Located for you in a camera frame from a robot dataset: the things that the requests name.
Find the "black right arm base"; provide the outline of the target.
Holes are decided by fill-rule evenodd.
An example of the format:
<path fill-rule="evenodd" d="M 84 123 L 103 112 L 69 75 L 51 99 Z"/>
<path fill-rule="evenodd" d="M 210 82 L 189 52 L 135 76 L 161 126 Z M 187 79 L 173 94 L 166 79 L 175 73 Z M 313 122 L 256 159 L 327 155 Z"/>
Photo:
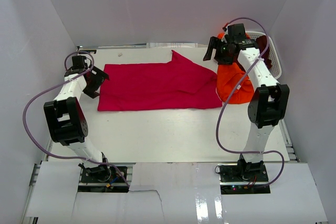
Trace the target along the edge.
<path fill-rule="evenodd" d="M 248 175 L 240 175 L 237 165 L 219 164 L 214 172 L 219 175 L 220 192 L 222 195 L 255 195 L 270 194 L 267 186 L 269 178 L 265 165 L 261 172 L 253 171 Z"/>

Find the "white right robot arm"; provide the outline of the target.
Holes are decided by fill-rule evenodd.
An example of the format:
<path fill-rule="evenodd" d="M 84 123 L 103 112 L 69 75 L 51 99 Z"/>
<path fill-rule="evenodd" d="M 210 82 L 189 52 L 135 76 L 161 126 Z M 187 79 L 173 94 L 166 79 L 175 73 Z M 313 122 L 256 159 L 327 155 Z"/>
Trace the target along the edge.
<path fill-rule="evenodd" d="M 229 99 L 245 79 L 251 82 L 254 94 L 247 109 L 251 125 L 234 170 L 235 175 L 247 182 L 263 171 L 265 147 L 271 132 L 285 116 L 290 89 L 288 85 L 280 84 L 265 64 L 264 54 L 269 49 L 269 39 L 266 39 L 264 49 L 260 49 L 257 41 L 247 36 L 242 23 L 229 22 L 223 31 L 222 38 L 210 38 L 203 59 L 215 59 L 222 66 L 237 62 L 243 67 L 245 72 L 234 84 Z"/>

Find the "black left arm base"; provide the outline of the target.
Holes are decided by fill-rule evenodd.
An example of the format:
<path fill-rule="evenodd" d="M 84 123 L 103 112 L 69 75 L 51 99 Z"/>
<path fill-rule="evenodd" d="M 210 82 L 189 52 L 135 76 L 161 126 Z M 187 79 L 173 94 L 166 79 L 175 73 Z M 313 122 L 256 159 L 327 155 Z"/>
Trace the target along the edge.
<path fill-rule="evenodd" d="M 81 193 L 127 193 L 128 186 L 123 176 L 127 179 L 128 167 L 118 166 L 120 172 L 114 167 L 99 165 L 92 168 L 85 168 L 83 164 L 79 178 L 78 192 Z"/>

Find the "magenta t shirt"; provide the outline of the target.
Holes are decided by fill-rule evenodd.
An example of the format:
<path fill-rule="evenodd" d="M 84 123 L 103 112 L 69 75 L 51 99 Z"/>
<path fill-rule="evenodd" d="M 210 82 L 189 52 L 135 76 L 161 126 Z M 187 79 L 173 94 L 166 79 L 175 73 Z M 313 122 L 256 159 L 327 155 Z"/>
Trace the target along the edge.
<path fill-rule="evenodd" d="M 213 109 L 222 106 L 217 75 L 172 51 L 167 63 L 106 64 L 99 112 Z"/>

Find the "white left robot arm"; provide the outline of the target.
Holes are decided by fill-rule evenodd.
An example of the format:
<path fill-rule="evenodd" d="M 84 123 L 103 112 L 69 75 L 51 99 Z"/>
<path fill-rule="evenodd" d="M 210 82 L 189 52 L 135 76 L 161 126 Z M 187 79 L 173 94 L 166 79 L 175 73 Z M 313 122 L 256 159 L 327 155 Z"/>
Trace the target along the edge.
<path fill-rule="evenodd" d="M 111 168 L 105 164 L 107 158 L 88 139 L 88 124 L 80 107 L 82 94 L 94 99 L 99 96 L 98 89 L 109 75 L 93 63 L 87 63 L 86 51 L 71 56 L 72 66 L 64 75 L 64 84 L 53 101 L 44 104 L 44 113 L 51 139 L 71 149 L 77 156 L 83 157 L 80 166 L 86 173 L 98 181 L 110 178 Z"/>

